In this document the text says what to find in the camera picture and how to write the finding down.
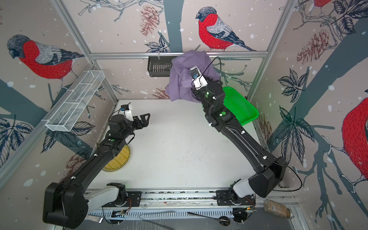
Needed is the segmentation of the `purple trousers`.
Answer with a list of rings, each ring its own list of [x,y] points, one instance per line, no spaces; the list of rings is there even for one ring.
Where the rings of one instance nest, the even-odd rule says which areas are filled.
[[[205,51],[188,51],[172,60],[169,84],[166,87],[166,94],[170,100],[187,100],[198,103],[191,92],[192,80],[190,69],[197,66],[199,71],[211,80],[219,81],[220,75],[215,71],[211,64],[211,59]]]

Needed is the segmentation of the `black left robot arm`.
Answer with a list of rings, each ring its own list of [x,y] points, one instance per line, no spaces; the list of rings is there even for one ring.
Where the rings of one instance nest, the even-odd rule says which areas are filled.
[[[43,222],[75,229],[92,212],[92,202],[84,196],[88,186],[100,171],[127,145],[126,138],[149,125],[150,114],[128,120],[123,114],[114,115],[109,130],[97,150],[85,163],[59,183],[45,190]]]

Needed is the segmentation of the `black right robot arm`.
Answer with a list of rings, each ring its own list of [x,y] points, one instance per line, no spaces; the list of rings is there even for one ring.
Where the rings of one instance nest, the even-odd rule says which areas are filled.
[[[255,172],[230,186],[229,199],[234,204],[241,204],[250,195],[267,197],[282,182],[287,162],[268,152],[243,128],[244,124],[258,118],[256,108],[235,89],[222,87],[216,81],[194,87],[191,92],[202,103],[209,125],[239,149]]]

